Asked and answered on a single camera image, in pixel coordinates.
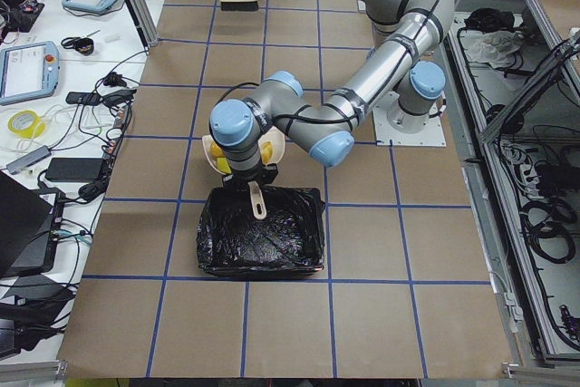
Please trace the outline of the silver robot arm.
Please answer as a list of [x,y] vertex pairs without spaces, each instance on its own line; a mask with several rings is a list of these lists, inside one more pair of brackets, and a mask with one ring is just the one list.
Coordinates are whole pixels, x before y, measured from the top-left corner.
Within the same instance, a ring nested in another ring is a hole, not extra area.
[[353,148],[353,131],[379,99],[392,90],[424,99],[440,96],[445,77],[421,60],[445,38],[454,0],[360,0],[372,22],[373,51],[363,66],[322,105],[303,100],[299,81],[286,71],[272,74],[241,100],[217,103],[209,132],[222,149],[230,172],[227,188],[270,184],[275,164],[262,161],[259,139],[271,128],[326,168],[339,165]]

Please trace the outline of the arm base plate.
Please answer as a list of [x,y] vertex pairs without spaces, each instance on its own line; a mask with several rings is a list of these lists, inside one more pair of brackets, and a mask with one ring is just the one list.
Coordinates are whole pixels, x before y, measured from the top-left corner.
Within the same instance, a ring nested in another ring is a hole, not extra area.
[[430,111],[422,115],[410,115],[399,104],[400,95],[387,92],[372,110],[375,141],[380,146],[431,147],[447,146],[438,115],[441,95],[430,106]]

